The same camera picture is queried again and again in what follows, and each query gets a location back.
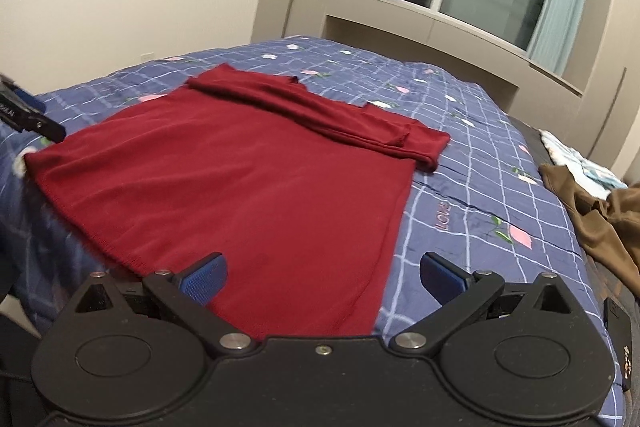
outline metal bolt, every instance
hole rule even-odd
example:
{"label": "metal bolt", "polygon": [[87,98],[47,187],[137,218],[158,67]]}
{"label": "metal bolt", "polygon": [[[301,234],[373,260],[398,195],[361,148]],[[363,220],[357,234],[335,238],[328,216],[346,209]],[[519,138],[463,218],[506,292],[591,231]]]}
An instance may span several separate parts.
{"label": "metal bolt", "polygon": [[240,349],[246,349],[250,344],[251,337],[244,333],[227,333],[220,337],[220,346],[226,349],[239,351]]}
{"label": "metal bolt", "polygon": [[396,336],[396,344],[404,349],[418,349],[427,343],[427,339],[420,333],[414,333],[409,331],[407,333],[400,333]]}
{"label": "metal bolt", "polygon": [[316,346],[316,353],[318,355],[330,355],[333,349],[330,346]]}

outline green leaf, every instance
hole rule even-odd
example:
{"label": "green leaf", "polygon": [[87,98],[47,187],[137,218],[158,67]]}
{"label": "green leaf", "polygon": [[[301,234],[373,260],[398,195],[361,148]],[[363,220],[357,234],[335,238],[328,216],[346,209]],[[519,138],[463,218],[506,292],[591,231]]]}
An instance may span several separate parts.
{"label": "green leaf", "polygon": [[496,230],[495,231],[495,235],[497,235],[498,237],[500,237],[500,239],[504,239],[507,243],[509,243],[510,245],[513,245],[513,241],[511,240],[511,237],[509,237],[507,234],[505,234],[504,232],[501,232],[500,230]]}

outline bed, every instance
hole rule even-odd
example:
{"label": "bed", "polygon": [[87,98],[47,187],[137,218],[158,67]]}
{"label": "bed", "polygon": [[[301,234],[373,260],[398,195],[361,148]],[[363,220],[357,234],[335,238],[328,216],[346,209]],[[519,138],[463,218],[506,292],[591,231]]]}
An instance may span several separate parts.
{"label": "bed", "polygon": [[[439,307],[418,277],[420,257],[432,250],[468,271],[491,269],[511,282],[558,272],[610,346],[567,213],[543,187],[522,134],[481,87],[440,68],[295,36],[154,60],[39,98],[48,116],[71,133],[222,62],[295,75],[321,96],[374,103],[451,135],[438,169],[414,174],[376,333],[388,340]],[[47,145],[0,126],[0,247],[20,269],[15,292],[40,331],[89,272],[113,268],[87,251],[23,177],[21,153]],[[617,367],[599,420],[619,427],[624,417]]]}

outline red sweater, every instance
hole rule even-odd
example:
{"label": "red sweater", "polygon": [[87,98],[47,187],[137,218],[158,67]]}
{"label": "red sweater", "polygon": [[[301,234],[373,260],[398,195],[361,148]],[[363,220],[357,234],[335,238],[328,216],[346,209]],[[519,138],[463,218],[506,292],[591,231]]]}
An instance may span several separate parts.
{"label": "red sweater", "polygon": [[223,64],[25,161],[62,216],[140,275],[221,251],[228,280],[209,307],[250,335],[360,335],[416,162],[435,169],[448,141]]}

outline brown clothing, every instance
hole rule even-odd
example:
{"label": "brown clothing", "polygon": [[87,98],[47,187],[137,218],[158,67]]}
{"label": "brown clothing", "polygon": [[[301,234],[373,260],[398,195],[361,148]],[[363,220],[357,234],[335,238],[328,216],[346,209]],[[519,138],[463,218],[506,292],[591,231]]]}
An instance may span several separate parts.
{"label": "brown clothing", "polygon": [[562,201],[584,251],[640,297],[640,184],[591,196],[565,166],[540,166],[545,187]]}

